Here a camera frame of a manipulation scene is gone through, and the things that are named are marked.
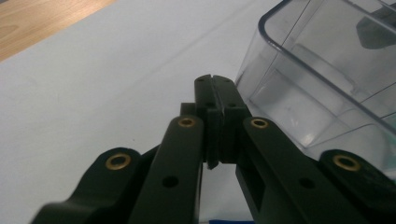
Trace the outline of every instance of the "wood plank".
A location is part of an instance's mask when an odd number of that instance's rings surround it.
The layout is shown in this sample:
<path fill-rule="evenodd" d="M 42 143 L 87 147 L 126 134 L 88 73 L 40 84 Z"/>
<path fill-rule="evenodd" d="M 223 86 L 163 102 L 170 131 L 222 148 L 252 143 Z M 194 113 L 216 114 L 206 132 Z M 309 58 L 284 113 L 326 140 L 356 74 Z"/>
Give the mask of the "wood plank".
<path fill-rule="evenodd" d="M 0 62 L 116 0 L 8 0 L 0 4 Z"/>

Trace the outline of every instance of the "transparent bin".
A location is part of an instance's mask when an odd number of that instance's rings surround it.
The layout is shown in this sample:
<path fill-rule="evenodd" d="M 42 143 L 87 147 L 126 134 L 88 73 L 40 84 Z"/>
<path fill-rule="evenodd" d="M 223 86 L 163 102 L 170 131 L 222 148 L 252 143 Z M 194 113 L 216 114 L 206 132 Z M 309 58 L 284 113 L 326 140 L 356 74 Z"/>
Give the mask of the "transparent bin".
<path fill-rule="evenodd" d="M 396 1 L 283 1 L 236 84 L 305 155 L 340 148 L 396 179 Z"/>

